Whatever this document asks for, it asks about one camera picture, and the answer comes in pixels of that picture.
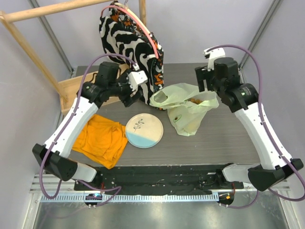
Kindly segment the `green avocado print plastic bag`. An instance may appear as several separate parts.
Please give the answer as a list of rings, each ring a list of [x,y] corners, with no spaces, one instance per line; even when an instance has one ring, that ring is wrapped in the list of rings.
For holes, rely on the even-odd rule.
[[[189,98],[203,100],[199,105],[188,102]],[[177,83],[169,85],[150,97],[150,105],[167,111],[170,123],[177,134],[195,135],[206,113],[219,106],[213,91],[199,92],[195,85]]]

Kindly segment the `cream and blue ceramic plate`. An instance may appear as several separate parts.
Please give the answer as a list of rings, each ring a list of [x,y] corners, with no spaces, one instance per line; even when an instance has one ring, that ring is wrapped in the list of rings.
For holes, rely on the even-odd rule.
[[[128,142],[138,148],[150,148],[163,137],[163,125],[152,114],[142,113],[133,116],[125,126]]]

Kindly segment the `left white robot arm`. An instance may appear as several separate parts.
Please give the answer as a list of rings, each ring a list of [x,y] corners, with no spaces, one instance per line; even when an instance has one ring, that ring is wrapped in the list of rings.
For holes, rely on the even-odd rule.
[[[129,107],[142,96],[140,85],[148,81],[145,72],[138,65],[121,75],[119,69],[115,63],[102,62],[94,81],[83,82],[71,109],[52,136],[43,145],[33,147],[33,154],[44,171],[62,181],[85,181],[90,190],[101,186],[102,179],[95,168],[70,160],[69,155],[82,129],[106,101],[118,97]]]

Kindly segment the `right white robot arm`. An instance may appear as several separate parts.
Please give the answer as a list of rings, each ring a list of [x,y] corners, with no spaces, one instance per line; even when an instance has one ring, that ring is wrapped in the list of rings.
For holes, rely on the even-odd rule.
[[[241,83],[238,63],[231,57],[214,61],[214,69],[208,65],[195,68],[200,92],[214,91],[221,102],[239,119],[246,129],[257,153],[259,164],[229,164],[215,176],[216,185],[227,188],[232,182],[252,184],[257,190],[265,191],[287,179],[304,164],[283,147],[267,119],[264,108],[258,104],[258,92],[250,83]]]

